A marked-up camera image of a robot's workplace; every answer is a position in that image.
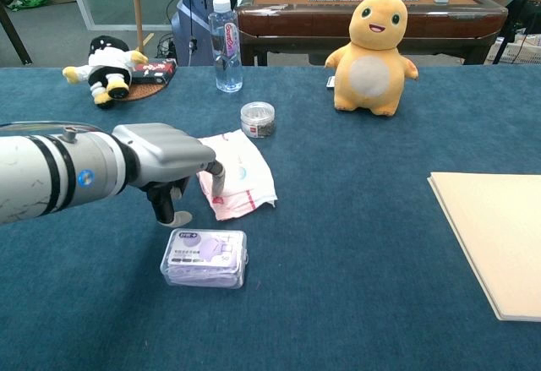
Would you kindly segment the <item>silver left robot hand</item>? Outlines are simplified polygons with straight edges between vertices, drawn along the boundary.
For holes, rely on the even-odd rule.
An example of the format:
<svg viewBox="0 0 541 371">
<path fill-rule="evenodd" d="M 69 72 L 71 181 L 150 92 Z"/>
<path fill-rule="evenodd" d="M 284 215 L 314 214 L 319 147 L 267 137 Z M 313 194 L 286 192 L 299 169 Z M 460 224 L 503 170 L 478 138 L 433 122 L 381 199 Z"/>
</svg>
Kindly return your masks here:
<svg viewBox="0 0 541 371">
<path fill-rule="evenodd" d="M 165 123 L 136 123 L 116 126 L 112 136 L 127 147 L 127 184 L 146 194 L 163 226 L 191 221 L 191 214 L 176 211 L 172 200 L 182 197 L 193 175 L 209 173 L 211 195 L 223 192 L 226 169 L 215 151 L 184 131 Z"/>
</svg>

